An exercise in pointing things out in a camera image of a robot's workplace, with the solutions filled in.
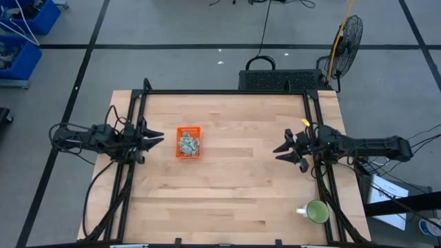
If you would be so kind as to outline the grey cart base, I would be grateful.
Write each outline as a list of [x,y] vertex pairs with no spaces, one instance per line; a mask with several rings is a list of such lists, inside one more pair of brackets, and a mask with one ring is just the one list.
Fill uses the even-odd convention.
[[26,90],[30,87],[30,84],[27,80],[0,79],[0,87],[16,87]]

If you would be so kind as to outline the dark grey cabinet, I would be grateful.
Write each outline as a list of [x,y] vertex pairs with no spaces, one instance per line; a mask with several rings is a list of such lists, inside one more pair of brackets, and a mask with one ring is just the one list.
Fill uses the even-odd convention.
[[[358,186],[362,196],[363,207],[368,204],[371,188],[367,181],[371,180],[371,175],[366,174],[365,167],[356,165],[356,171],[362,176],[362,180],[358,178]],[[421,211],[424,217],[438,217],[435,210]],[[439,248],[441,239],[437,237],[429,237],[424,235],[418,228],[419,217],[414,214],[406,214],[405,220],[397,215],[392,217],[398,218],[401,222],[404,221],[404,230],[393,227],[386,222],[378,220],[374,217],[367,217],[368,228],[372,240],[379,245],[391,245],[399,247],[419,247],[419,248]]]

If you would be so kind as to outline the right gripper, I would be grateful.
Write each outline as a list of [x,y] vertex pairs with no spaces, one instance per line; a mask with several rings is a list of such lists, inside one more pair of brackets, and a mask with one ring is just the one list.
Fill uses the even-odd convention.
[[285,142],[273,150],[273,153],[287,152],[276,157],[277,160],[287,161],[293,164],[299,164],[302,173],[306,173],[309,169],[309,163],[304,155],[312,155],[318,151],[318,146],[314,141],[306,135],[305,132],[299,132],[296,135],[290,129],[285,130]]

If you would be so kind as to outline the black perforated computer case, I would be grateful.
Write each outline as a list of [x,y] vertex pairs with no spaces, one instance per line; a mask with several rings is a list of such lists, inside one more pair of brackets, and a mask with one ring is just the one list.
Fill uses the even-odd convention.
[[330,90],[320,69],[241,70],[240,90]]

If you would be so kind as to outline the orange plastic basket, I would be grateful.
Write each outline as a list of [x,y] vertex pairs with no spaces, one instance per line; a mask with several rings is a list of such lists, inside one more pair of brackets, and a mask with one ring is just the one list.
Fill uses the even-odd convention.
[[[186,156],[181,152],[181,147],[179,146],[180,139],[187,139],[188,141],[193,141],[193,138],[183,138],[183,132],[188,132],[192,135],[199,135],[199,150],[198,150],[198,156]],[[178,127],[176,130],[176,157],[177,158],[198,158],[201,155],[201,139],[202,139],[202,132],[200,127]]]

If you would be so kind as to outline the white paper sheet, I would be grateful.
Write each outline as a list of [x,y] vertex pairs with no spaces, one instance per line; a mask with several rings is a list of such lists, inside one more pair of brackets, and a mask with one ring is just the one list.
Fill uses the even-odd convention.
[[373,175],[367,190],[366,205],[373,205],[373,212],[380,213],[380,215],[374,215],[373,218],[404,231],[407,226],[407,213],[395,203],[395,200],[408,196],[408,189],[393,181]]

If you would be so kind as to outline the white blue round container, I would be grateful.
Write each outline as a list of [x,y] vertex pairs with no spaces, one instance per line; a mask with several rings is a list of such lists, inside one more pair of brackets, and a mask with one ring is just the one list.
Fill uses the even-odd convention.
[[418,223],[420,231],[426,236],[441,237],[441,218],[430,218],[430,220],[439,225],[439,227],[431,224],[428,220],[420,219]]

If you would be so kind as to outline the black floor fan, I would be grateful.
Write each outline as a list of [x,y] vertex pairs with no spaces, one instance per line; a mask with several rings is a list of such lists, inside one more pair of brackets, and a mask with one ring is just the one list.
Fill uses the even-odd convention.
[[325,69],[329,76],[327,83],[331,79],[337,80],[337,93],[341,91],[341,78],[349,71],[358,53],[362,33],[362,19],[357,15],[351,15],[345,20],[342,31],[334,39],[336,47],[327,57]]

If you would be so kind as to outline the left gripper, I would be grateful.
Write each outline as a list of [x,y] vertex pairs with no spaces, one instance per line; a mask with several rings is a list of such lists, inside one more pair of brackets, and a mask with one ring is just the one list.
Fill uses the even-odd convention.
[[123,140],[126,145],[123,155],[123,162],[145,163],[143,150],[148,152],[155,145],[164,140],[164,133],[150,130],[146,127],[146,120],[143,116],[138,116],[136,123],[127,121],[123,128]]

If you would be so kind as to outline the black aluminium frame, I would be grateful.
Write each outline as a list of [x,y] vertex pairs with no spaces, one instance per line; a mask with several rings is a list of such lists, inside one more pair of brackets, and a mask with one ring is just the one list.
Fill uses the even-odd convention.
[[[148,127],[163,142],[136,165],[124,224],[125,242],[323,245],[339,238],[335,218],[318,225],[296,213],[319,197],[315,180],[273,150],[286,129],[300,132],[314,116],[302,95],[236,91],[151,94]],[[178,127],[200,127],[201,155],[176,157]]]

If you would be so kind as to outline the blue plastic storage bin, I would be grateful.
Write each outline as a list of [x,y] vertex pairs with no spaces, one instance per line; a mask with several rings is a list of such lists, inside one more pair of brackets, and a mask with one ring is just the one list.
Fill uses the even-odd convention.
[[0,29],[47,35],[60,14],[53,0],[0,0]]
[[23,37],[0,35],[0,79],[28,80],[41,51]]

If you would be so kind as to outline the white mug green inside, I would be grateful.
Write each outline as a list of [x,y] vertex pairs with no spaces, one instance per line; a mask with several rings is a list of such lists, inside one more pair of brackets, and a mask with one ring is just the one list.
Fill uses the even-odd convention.
[[310,201],[303,208],[296,209],[296,213],[316,224],[323,224],[329,220],[329,208],[321,200]]

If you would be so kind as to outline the black caster base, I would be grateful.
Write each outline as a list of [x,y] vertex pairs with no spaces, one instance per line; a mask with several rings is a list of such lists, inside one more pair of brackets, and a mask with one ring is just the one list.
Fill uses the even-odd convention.
[[0,125],[11,124],[14,121],[10,109],[0,107]]

